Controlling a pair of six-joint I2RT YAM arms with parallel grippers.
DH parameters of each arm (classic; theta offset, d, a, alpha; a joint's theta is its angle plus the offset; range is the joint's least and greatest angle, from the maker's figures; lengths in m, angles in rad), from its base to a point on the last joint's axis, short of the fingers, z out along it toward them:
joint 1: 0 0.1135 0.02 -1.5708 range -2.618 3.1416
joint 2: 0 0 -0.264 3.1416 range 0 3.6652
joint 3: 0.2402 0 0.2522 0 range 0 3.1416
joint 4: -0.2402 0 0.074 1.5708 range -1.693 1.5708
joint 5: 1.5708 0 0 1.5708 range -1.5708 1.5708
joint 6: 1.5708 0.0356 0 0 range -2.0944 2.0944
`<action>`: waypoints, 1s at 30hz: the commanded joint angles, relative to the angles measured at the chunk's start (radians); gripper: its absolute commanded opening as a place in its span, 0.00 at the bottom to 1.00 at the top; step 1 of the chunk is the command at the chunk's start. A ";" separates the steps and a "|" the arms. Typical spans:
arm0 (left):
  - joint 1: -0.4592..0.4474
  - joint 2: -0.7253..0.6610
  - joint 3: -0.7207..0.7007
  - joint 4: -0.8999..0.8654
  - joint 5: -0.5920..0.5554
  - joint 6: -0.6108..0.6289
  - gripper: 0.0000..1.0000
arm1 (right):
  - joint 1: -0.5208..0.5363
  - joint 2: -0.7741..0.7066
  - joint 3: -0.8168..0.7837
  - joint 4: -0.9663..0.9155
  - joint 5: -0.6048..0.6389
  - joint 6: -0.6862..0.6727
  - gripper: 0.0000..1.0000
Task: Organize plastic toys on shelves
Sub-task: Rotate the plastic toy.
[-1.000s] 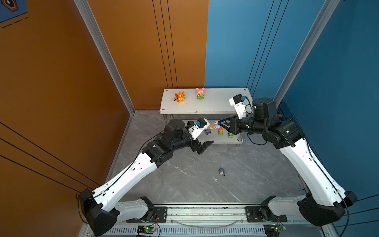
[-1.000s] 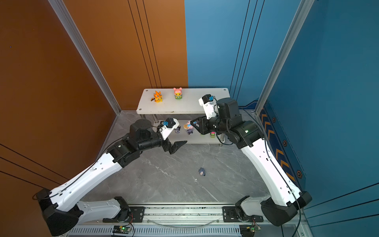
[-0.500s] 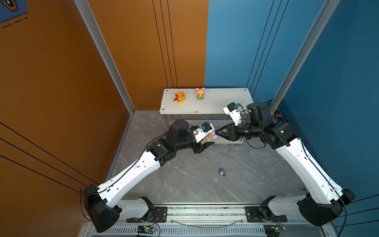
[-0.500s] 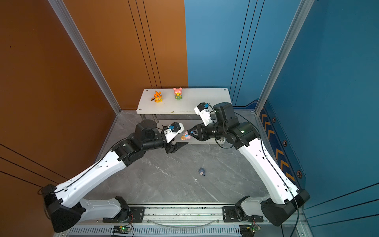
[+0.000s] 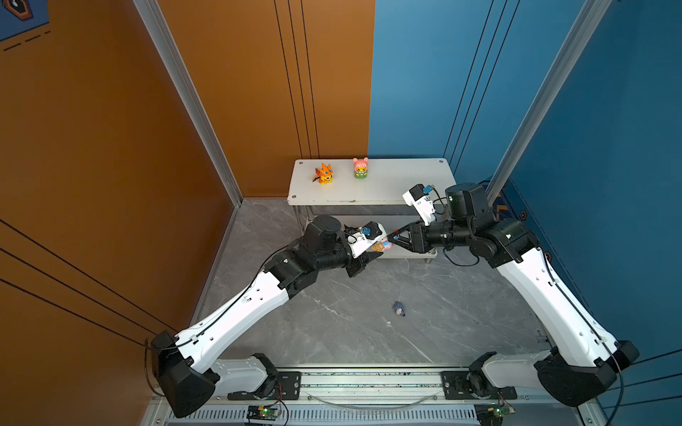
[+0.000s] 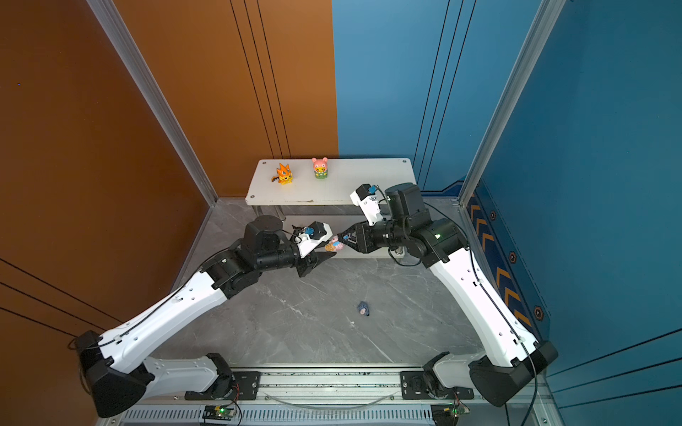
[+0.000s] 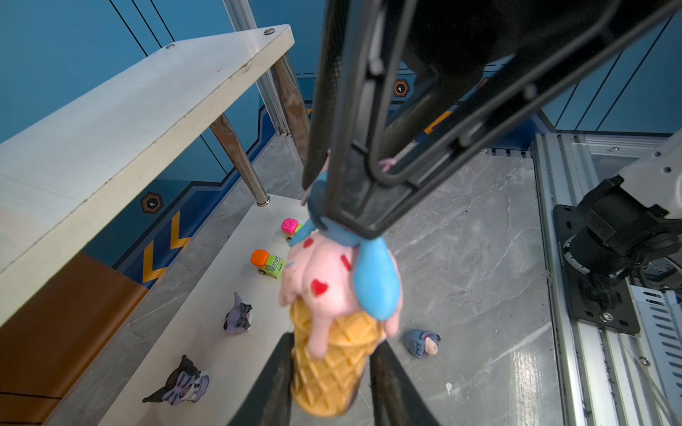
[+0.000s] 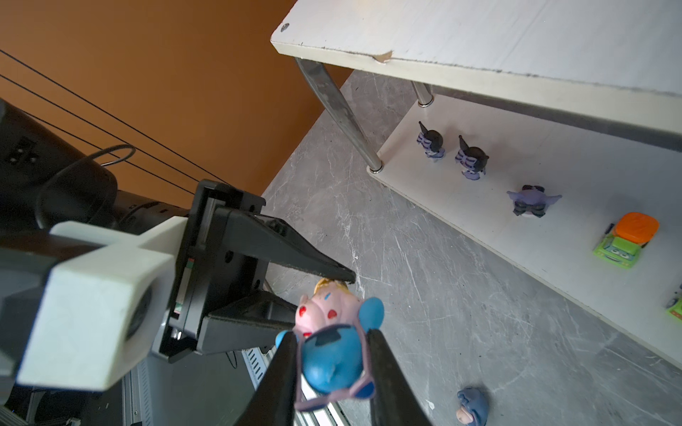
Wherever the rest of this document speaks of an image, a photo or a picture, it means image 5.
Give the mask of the small blue figure toy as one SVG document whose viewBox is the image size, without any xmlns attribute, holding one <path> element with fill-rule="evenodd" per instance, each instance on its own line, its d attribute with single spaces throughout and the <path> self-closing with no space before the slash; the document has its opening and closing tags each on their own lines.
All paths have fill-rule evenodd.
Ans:
<svg viewBox="0 0 682 426">
<path fill-rule="evenodd" d="M 403 305 L 401 302 L 399 302 L 399 301 L 396 301 L 396 302 L 394 303 L 394 305 L 393 305 L 393 310 L 394 310 L 394 313 L 395 313 L 396 315 L 398 315 L 398 316 L 401 316 L 401 317 L 405 317 L 405 316 L 406 316 L 405 307 L 404 307 L 404 305 Z"/>
</svg>

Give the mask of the pink yellow bear toy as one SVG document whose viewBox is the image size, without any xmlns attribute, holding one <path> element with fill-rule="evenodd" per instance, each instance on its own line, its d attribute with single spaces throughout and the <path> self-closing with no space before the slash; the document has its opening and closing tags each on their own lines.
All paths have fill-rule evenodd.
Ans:
<svg viewBox="0 0 682 426">
<path fill-rule="evenodd" d="M 369 158 L 353 158 L 353 174 L 356 179 L 368 177 Z"/>
</svg>

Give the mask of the orange yellow duck toy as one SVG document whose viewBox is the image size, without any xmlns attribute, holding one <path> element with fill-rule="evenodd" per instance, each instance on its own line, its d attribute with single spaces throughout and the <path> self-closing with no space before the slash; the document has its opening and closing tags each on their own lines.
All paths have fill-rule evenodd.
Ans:
<svg viewBox="0 0 682 426">
<path fill-rule="evenodd" d="M 313 181 L 321 185 L 331 184 L 333 182 L 333 169 L 330 164 L 321 164 L 321 168 L 315 170 L 316 176 Z"/>
</svg>

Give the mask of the blue Stitch ice-cream toy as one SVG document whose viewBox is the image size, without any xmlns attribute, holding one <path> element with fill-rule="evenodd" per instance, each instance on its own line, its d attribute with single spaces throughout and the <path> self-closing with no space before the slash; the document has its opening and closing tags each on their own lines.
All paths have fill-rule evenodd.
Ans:
<svg viewBox="0 0 682 426">
<path fill-rule="evenodd" d="M 374 252 L 386 252 L 393 247 L 389 241 L 380 241 L 371 246 Z"/>
</svg>

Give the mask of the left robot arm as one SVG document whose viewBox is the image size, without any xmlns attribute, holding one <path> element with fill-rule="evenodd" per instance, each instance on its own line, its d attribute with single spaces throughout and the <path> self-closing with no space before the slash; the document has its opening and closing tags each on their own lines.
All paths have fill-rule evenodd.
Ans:
<svg viewBox="0 0 682 426">
<path fill-rule="evenodd" d="M 174 415 L 192 415 L 218 396 L 281 399 L 279 372 L 266 355 L 227 361 L 220 356 L 321 272 L 342 268 L 349 277 L 362 272 L 380 256 L 372 246 L 385 236 L 383 225 L 374 221 L 346 231 L 336 218 L 319 216 L 301 237 L 275 250 L 237 296 L 175 335 L 157 335 L 149 344 L 152 374 Z"/>
</svg>

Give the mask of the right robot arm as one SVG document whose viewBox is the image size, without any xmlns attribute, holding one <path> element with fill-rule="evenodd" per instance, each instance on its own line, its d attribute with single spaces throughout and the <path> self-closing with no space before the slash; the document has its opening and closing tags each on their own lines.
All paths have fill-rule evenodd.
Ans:
<svg viewBox="0 0 682 426">
<path fill-rule="evenodd" d="M 495 397 L 504 388 L 543 389 L 576 408 L 606 392 L 639 358 L 630 341 L 619 341 L 581 304 L 554 272 L 536 236 L 519 220 L 500 219 L 479 184 L 444 192 L 448 217 L 436 218 L 431 189 L 422 184 L 403 195 L 420 218 L 389 234 L 390 243 L 413 253 L 467 247 L 520 293 L 545 327 L 552 348 L 525 355 L 491 351 L 469 367 L 474 397 Z"/>
</svg>

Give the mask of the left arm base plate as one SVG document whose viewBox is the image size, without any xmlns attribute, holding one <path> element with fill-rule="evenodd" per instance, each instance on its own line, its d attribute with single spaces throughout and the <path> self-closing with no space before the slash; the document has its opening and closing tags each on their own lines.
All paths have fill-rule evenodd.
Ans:
<svg viewBox="0 0 682 426">
<path fill-rule="evenodd" d="M 301 378 L 302 373 L 299 371 L 278 372 L 276 376 L 268 376 L 265 383 L 254 392 L 232 392 L 227 395 L 227 399 L 232 401 L 298 400 Z"/>
</svg>

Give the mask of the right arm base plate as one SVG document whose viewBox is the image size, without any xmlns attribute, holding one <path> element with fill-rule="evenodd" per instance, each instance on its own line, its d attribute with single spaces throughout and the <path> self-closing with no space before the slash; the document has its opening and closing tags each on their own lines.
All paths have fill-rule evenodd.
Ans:
<svg viewBox="0 0 682 426">
<path fill-rule="evenodd" d="M 514 387 L 494 387 L 477 372 L 444 371 L 440 373 L 440 379 L 447 400 L 518 399 Z"/>
</svg>

